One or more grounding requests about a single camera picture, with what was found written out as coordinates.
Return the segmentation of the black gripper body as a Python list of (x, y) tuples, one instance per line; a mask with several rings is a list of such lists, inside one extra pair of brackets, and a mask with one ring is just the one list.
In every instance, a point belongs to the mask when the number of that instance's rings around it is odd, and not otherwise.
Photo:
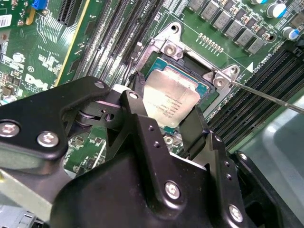
[(58, 194), (51, 210), (53, 228), (226, 228), (209, 191), (208, 172), (172, 157), (187, 194), (176, 218), (161, 218), (144, 196), (138, 164), (122, 154), (73, 180)]

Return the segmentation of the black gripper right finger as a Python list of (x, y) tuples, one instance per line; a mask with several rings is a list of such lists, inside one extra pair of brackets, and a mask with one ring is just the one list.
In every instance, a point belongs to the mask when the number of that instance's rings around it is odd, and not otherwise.
[(207, 169), (207, 206), (217, 228), (281, 228), (280, 209), (259, 180), (261, 174), (237, 152), (229, 154), (196, 106), (180, 124), (190, 160)]

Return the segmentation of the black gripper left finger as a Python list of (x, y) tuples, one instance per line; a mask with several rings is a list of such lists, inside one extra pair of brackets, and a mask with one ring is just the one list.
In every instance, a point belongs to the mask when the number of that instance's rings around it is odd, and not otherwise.
[(38, 167), (29, 170), (46, 174), (51, 172), (51, 163), (67, 152), (69, 136), (102, 126), (108, 130), (107, 166), (117, 163), (118, 154), (133, 154), (149, 207), (156, 213), (179, 213), (186, 197), (181, 187), (175, 193), (166, 191), (166, 183), (177, 184), (179, 177), (141, 94), (140, 89), (127, 89), (117, 95), (104, 82), (87, 76), (4, 105), (0, 146), (10, 156), (38, 160)]

